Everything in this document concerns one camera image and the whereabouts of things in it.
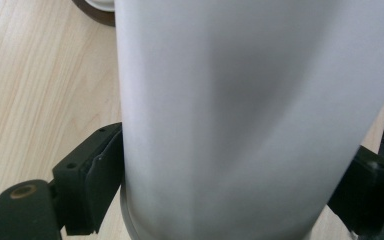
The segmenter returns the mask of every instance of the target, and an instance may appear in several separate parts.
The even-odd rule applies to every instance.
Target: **black bracket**
[[[121,123],[101,128],[53,169],[0,195],[1,239],[61,239],[99,232],[124,178]],[[384,225],[384,159],[361,147],[329,200],[350,231],[377,235]]]
[[[384,159],[360,147],[328,205],[350,231],[378,235],[384,225]]]
[[[124,177],[121,123],[94,132],[53,174],[0,195],[0,239],[61,239],[63,226],[68,235],[98,232]]]

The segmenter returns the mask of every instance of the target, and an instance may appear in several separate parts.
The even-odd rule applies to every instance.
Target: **light wooden floor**
[[[121,121],[115,29],[70,0],[0,0],[0,193],[51,169],[101,126]],[[384,111],[365,145],[378,148]],[[129,239],[114,200],[99,235]],[[312,239],[349,239],[325,211]]]

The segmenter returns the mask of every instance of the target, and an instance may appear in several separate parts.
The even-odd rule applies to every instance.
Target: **white cylinder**
[[[116,1],[133,239],[308,234],[384,101],[384,1]]]

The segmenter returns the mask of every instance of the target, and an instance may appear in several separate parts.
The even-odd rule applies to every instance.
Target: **white paper roll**
[[[120,0],[133,239],[297,240],[384,101],[384,1]]]

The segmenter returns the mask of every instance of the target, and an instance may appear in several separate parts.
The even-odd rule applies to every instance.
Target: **round brown object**
[[[74,4],[80,8],[86,15],[93,20],[105,24],[107,26],[115,27],[115,14],[114,12],[105,12],[96,9],[89,5],[85,0],[73,0]]]

